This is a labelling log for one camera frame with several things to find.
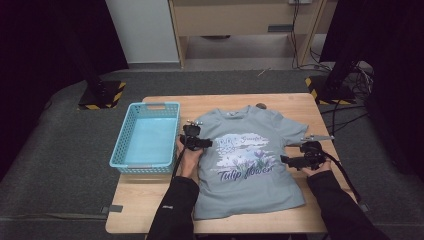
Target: black sleeve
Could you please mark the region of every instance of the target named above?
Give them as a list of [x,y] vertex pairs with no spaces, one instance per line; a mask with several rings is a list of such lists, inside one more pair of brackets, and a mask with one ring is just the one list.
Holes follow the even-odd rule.
[[321,217],[331,239],[389,239],[341,189],[332,171],[317,173],[307,181],[321,208]]
[[147,240],[192,240],[193,206],[199,186],[189,178],[175,177],[160,203]]

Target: table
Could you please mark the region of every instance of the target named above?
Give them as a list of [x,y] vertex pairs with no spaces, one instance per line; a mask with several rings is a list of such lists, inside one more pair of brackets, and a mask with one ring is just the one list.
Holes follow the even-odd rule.
[[[290,32],[295,5],[288,0],[168,0],[181,66],[190,36]],[[327,33],[337,0],[301,4],[294,24],[298,63],[305,64],[316,33]]]
[[[308,93],[245,94],[199,96],[153,96],[143,102],[180,102],[181,129],[186,120],[220,108],[238,110],[246,105],[264,103],[268,109],[278,110],[283,116],[309,125],[307,134],[327,135],[324,121],[314,98]],[[322,147],[338,159],[331,141],[322,141]],[[290,157],[298,157],[298,147],[286,147]],[[352,198],[353,193],[337,167],[335,176],[342,189]],[[315,197],[306,183],[303,172],[288,168],[301,188],[306,204],[284,211],[235,215],[224,219],[194,221],[195,233],[320,233],[326,232]],[[170,175],[121,175],[112,205],[123,206],[122,212],[110,212],[106,222],[109,233],[148,233],[153,217],[170,182]]]

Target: yellow and black tape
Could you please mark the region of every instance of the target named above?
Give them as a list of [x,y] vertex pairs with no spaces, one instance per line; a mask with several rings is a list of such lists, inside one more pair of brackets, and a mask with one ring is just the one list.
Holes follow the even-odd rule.
[[322,99],[318,91],[313,86],[311,79],[306,78],[305,82],[306,82],[306,86],[308,87],[309,93],[311,93],[312,97],[315,99],[316,104],[319,104],[319,105],[356,104],[355,99]]
[[113,101],[109,104],[86,104],[86,105],[79,105],[79,110],[96,110],[96,109],[104,109],[104,108],[115,108],[116,105],[118,105],[119,99],[122,96],[122,92],[124,91],[126,83],[121,82],[119,85],[119,88],[116,91],[115,97],[113,98]]

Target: gray t-shirt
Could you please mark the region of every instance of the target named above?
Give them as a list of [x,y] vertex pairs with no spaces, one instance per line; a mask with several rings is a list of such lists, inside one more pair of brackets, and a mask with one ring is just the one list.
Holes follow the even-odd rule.
[[307,125],[253,106],[215,109],[197,120],[203,123],[199,137],[213,144],[199,162],[194,219],[274,212],[305,203],[280,155],[287,156],[286,145],[301,143]]

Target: basket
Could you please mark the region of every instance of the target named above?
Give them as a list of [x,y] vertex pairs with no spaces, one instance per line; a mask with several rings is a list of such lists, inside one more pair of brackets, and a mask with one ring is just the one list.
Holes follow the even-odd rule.
[[178,102],[130,104],[110,166],[121,174],[172,173],[179,120]]

